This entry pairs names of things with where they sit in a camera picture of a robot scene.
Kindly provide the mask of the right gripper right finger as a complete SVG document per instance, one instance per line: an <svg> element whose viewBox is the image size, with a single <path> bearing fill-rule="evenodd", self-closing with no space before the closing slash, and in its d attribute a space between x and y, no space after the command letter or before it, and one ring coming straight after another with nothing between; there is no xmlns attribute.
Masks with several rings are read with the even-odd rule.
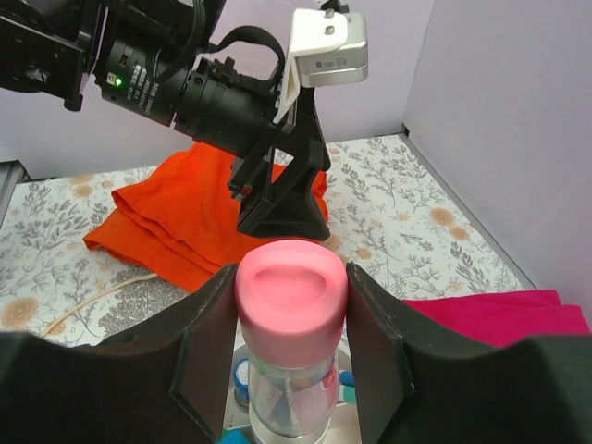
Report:
<svg viewBox="0 0 592 444"><path fill-rule="evenodd" d="M590 337L490 346L420 314L358 265L346 272L362 442L590 441Z"/></svg>

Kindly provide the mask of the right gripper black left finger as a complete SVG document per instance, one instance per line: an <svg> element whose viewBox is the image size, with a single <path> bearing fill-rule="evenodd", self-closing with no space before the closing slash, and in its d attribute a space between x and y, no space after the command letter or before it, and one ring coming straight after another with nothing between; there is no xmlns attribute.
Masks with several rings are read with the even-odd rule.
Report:
<svg viewBox="0 0 592 444"><path fill-rule="evenodd" d="M1 337L5 443L214 443L237 326L235 265L97 345Z"/></svg>

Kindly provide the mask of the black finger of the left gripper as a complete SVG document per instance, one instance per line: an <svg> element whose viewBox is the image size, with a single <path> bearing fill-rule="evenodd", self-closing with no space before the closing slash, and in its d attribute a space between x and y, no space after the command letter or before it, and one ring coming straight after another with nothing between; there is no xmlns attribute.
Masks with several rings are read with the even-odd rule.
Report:
<svg viewBox="0 0 592 444"><path fill-rule="evenodd" d="M329 228L312 188L330 167L315 89L302 88L288 115L268 124L232 164L228 189L240 202L237 231L259 239L326 240Z"/></svg>

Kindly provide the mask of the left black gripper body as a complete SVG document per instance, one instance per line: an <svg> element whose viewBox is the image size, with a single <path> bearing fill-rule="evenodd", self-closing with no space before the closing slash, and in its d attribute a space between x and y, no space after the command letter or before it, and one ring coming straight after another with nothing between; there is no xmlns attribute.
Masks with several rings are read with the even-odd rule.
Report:
<svg viewBox="0 0 592 444"><path fill-rule="evenodd" d="M146 66L151 47L118 37L95 71L102 98L134 114L244 157L269 129L276 114L280 68L261 80L241 75L234 62L202 58L197 69L181 68L157 81Z"/></svg>

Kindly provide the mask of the green capped black highlighter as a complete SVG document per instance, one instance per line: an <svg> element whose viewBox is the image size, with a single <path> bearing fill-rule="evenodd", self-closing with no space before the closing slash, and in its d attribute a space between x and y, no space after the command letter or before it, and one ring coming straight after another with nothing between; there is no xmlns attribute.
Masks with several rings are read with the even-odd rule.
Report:
<svg viewBox="0 0 592 444"><path fill-rule="evenodd" d="M339 403L355 404L356 403L355 387L340 385L339 386Z"/></svg>

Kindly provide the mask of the grey blue glue stick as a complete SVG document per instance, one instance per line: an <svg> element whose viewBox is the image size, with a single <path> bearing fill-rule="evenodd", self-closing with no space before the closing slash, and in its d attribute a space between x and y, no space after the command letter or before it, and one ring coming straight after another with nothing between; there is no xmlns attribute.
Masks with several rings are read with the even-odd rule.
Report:
<svg viewBox="0 0 592 444"><path fill-rule="evenodd" d="M249 395L249 359L244 358L233 369L234 396L242 408L247 409L250 403Z"/></svg>

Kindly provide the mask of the white round organizer container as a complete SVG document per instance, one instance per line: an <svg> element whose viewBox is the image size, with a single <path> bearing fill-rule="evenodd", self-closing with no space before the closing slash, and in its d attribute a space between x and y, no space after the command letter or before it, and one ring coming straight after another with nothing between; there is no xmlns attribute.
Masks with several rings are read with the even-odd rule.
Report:
<svg viewBox="0 0 592 444"><path fill-rule="evenodd" d="M249 359L247 409L234 396L233 369ZM349 350L339 347L332 364L285 371L250 363L242 344L235 351L223 431L239 429L250 443L360 443L357 405L339 403L339 372L352 370Z"/></svg>

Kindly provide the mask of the pink capped clear tube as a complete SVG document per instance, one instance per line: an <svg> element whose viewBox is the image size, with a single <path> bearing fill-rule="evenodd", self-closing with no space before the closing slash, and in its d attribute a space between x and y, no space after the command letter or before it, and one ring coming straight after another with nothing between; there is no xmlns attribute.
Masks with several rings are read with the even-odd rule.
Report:
<svg viewBox="0 0 592 444"><path fill-rule="evenodd" d="M334 362L348 278L330 250L305 240L256 248L239 265L235 301L251 364L298 371Z"/></svg>

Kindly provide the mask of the blue capped black highlighter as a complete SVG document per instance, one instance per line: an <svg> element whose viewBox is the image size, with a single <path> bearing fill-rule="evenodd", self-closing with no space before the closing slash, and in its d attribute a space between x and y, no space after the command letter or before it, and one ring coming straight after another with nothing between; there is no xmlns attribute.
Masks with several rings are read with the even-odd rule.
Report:
<svg viewBox="0 0 592 444"><path fill-rule="evenodd" d="M224 430L219 444L250 444L250 441L239 429Z"/></svg>

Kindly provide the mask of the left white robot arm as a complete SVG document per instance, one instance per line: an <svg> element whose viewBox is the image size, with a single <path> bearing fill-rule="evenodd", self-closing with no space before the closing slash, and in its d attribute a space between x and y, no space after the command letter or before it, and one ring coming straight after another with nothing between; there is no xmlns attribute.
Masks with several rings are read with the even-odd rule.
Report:
<svg viewBox="0 0 592 444"><path fill-rule="evenodd" d="M329 229L312 187L330 160L315 93L298 88L280 117L281 45L255 26L212 43L223 7L220 1L5 1L1 85L51 94L78 111L83 88L94 79L106 101L231 155L228 190L240 204L240 233L323 241ZM236 42L276 55L267 79L240 74L232 59L210 59Z"/></svg>

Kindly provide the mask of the orange cloth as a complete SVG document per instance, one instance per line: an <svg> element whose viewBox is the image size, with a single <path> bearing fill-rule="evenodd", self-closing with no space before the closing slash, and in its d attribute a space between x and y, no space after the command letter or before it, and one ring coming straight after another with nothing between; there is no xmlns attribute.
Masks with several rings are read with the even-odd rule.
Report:
<svg viewBox="0 0 592 444"><path fill-rule="evenodd" d="M196 291L265 244L237 231L240 204L227 188L233 161L199 142L173 154L148 179L112 191L116 208L85 236L86 247Z"/></svg>

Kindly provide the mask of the magenta cloth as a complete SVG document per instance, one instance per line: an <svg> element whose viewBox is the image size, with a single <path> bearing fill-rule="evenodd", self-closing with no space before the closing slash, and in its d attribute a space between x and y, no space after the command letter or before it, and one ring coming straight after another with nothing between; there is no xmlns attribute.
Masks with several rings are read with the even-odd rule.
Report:
<svg viewBox="0 0 592 444"><path fill-rule="evenodd" d="M405 303L456 333L498 347L533 336L591 333L582 308L562 303L556 290L483 293Z"/></svg>

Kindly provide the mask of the aluminium rail frame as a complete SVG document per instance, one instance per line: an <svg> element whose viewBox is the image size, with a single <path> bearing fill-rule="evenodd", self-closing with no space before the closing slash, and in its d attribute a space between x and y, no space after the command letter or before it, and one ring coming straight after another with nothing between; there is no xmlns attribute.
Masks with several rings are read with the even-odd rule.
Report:
<svg viewBox="0 0 592 444"><path fill-rule="evenodd" d="M18 161L6 161L0 165L0 225L3 224L12 195L18 184L31 177Z"/></svg>

